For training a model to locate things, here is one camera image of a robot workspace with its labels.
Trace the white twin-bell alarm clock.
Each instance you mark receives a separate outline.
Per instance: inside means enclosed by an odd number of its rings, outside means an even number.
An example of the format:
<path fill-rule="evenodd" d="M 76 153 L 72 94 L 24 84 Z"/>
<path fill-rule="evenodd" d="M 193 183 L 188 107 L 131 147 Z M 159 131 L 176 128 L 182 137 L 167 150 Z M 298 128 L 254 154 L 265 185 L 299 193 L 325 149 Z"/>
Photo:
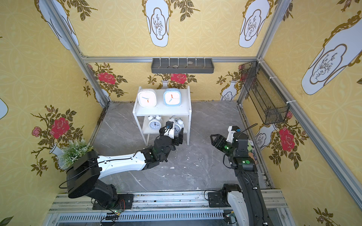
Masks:
<path fill-rule="evenodd" d="M 159 131 L 162 127 L 162 117 L 160 115 L 149 116 L 149 128 L 153 131 Z"/>

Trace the blue square alarm clock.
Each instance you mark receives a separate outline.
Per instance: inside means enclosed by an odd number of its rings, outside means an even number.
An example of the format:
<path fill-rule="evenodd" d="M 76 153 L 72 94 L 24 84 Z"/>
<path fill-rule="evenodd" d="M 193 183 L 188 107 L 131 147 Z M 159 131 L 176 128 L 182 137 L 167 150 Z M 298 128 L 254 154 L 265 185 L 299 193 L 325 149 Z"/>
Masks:
<path fill-rule="evenodd" d="M 182 102 L 181 92 L 176 88 L 166 89 L 163 98 L 166 106 L 180 106 Z"/>

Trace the white square alarm clock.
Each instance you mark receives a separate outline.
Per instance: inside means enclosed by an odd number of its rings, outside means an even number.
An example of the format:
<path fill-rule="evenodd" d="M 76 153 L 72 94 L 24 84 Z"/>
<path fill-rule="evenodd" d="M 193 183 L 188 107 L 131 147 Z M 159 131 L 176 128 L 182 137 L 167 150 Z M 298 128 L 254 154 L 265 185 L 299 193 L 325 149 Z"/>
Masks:
<path fill-rule="evenodd" d="M 154 89 L 141 89 L 137 94 L 137 100 L 141 107 L 155 107 L 157 104 L 157 96 Z"/>

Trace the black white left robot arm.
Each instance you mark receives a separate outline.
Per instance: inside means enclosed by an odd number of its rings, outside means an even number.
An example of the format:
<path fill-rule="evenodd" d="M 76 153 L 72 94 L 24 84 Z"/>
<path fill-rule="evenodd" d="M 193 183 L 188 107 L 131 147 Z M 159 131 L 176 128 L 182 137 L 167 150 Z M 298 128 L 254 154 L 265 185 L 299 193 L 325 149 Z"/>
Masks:
<path fill-rule="evenodd" d="M 103 156 L 94 150 L 87 152 L 67 169 L 67 194 L 71 199 L 87 196 L 104 209 L 126 209 L 114 185 L 101 178 L 126 171 L 152 169 L 166 162 L 171 151 L 183 143 L 184 131 L 162 127 L 152 146 L 128 155 Z"/>

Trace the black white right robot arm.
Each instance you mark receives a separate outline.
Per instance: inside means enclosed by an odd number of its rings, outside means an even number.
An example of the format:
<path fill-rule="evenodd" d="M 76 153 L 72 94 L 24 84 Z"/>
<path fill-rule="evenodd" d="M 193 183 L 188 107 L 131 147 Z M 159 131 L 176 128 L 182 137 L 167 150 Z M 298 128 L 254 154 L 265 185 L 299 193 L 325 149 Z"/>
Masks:
<path fill-rule="evenodd" d="M 260 189 L 257 167 L 248 154 L 248 136 L 236 132 L 232 134 L 231 141 L 221 134 L 211 135 L 210 139 L 212 146 L 228 158 L 239 182 L 238 186 L 225 184 L 222 189 L 237 223 L 240 226 L 272 226 Z"/>

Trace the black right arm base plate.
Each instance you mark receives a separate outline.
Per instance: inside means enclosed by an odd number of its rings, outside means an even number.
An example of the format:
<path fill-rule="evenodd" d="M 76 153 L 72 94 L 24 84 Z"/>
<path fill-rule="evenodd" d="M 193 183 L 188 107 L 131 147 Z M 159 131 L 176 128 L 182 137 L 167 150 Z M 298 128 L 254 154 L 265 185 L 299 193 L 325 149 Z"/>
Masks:
<path fill-rule="evenodd" d="M 207 193 L 207 199 L 210 208 L 230 207 L 226 194 L 223 192 L 211 191 Z"/>

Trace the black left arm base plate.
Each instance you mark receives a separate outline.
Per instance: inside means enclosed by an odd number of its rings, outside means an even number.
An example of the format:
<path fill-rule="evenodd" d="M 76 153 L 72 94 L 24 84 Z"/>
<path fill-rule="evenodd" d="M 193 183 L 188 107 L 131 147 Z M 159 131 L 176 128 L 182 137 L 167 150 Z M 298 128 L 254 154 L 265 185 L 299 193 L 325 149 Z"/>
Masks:
<path fill-rule="evenodd" d="M 110 205 L 106 207 L 101 206 L 99 203 L 93 204 L 92 210 L 130 210 L 132 208 L 134 200 L 134 194 L 125 193 L 125 194 L 117 194 L 117 201 L 112 202 Z"/>

